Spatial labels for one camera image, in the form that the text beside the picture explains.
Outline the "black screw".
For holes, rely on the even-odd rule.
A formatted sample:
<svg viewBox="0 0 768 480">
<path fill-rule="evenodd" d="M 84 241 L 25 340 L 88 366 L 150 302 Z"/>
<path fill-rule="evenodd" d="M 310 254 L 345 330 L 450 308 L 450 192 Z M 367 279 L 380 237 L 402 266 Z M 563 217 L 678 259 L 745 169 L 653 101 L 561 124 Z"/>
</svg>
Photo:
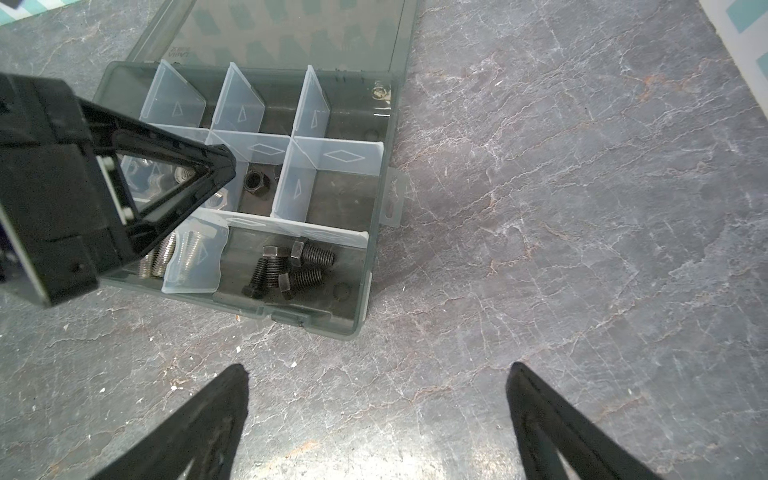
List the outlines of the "black screw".
<svg viewBox="0 0 768 480">
<path fill-rule="evenodd" d="M 278 275 L 278 288 L 285 300 L 295 294 L 323 283 L 323 271 L 319 268 L 292 269 Z"/>
<path fill-rule="evenodd" d="M 270 289 L 279 287 L 279 276 L 288 270 L 290 249 L 284 246 L 266 245 L 262 258 L 266 261 L 265 281 Z"/>
<path fill-rule="evenodd" d="M 267 287 L 267 259 L 261 257 L 251 275 L 250 281 L 246 284 L 241 293 L 250 299 L 262 299 L 264 298 L 269 289 Z"/>
<path fill-rule="evenodd" d="M 335 263 L 335 254 L 331 250 L 311 243 L 308 238 L 299 237 L 293 242 L 289 259 L 294 267 L 308 264 L 330 268 Z"/>
</svg>

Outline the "silver bolt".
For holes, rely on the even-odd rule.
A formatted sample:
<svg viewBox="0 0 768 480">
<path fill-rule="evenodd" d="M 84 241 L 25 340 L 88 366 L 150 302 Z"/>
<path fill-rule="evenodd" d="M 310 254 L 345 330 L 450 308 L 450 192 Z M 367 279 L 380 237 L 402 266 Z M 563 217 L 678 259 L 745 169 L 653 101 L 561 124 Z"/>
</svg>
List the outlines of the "silver bolt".
<svg viewBox="0 0 768 480">
<path fill-rule="evenodd" d="M 198 264 L 203 240 L 204 236 L 199 231 L 190 231 L 185 234 L 181 249 L 181 272 L 187 273 Z"/>
<path fill-rule="evenodd" d="M 156 278 L 163 278 L 167 266 L 175 252 L 176 233 L 172 232 L 161 241 L 156 249 L 156 254 L 151 267 L 151 275 Z"/>
<path fill-rule="evenodd" d="M 156 252 L 151 250 L 140 261 L 138 266 L 138 277 L 140 279 L 149 279 L 153 276 L 152 270 L 155 262 Z"/>
</svg>

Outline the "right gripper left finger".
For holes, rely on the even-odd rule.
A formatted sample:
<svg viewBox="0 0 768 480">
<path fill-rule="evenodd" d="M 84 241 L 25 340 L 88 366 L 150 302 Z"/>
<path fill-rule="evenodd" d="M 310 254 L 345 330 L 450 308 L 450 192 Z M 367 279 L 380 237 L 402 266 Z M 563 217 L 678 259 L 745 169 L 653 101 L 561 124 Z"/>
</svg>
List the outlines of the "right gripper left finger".
<svg viewBox="0 0 768 480">
<path fill-rule="evenodd" d="M 96 479 L 228 479 L 248 415 L 249 375 L 232 364 L 99 471 Z"/>
</svg>

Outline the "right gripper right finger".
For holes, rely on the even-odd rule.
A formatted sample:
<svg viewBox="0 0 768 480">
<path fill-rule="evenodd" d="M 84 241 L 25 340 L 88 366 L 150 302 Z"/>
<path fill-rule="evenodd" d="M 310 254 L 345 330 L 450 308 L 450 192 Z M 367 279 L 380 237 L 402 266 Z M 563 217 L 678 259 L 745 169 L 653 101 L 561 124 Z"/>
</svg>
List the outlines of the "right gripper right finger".
<svg viewBox="0 0 768 480">
<path fill-rule="evenodd" d="M 505 392 L 528 479 L 656 479 L 522 362 L 511 365 Z"/>
</svg>

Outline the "silver hex nut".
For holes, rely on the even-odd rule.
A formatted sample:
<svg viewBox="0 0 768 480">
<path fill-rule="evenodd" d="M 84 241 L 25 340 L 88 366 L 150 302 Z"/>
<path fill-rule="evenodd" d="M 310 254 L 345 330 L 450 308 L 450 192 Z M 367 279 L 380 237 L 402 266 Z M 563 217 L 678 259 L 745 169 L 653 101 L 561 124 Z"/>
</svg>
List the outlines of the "silver hex nut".
<svg viewBox="0 0 768 480">
<path fill-rule="evenodd" d="M 196 175 L 196 172 L 192 168 L 176 167 L 174 169 L 173 178 L 177 184 L 181 185 L 193 179 L 195 175 Z"/>
</svg>

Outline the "dark ring washer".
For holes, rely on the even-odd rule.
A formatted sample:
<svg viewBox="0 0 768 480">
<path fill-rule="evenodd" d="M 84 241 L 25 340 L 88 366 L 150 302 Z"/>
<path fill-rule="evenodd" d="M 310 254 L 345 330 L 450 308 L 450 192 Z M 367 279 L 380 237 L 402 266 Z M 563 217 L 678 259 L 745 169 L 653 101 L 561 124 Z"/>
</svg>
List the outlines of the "dark ring washer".
<svg viewBox="0 0 768 480">
<path fill-rule="evenodd" d="M 245 176 L 243 186 L 246 192 L 254 196 L 263 196 L 270 191 L 271 180 L 261 171 L 249 170 Z"/>
</svg>

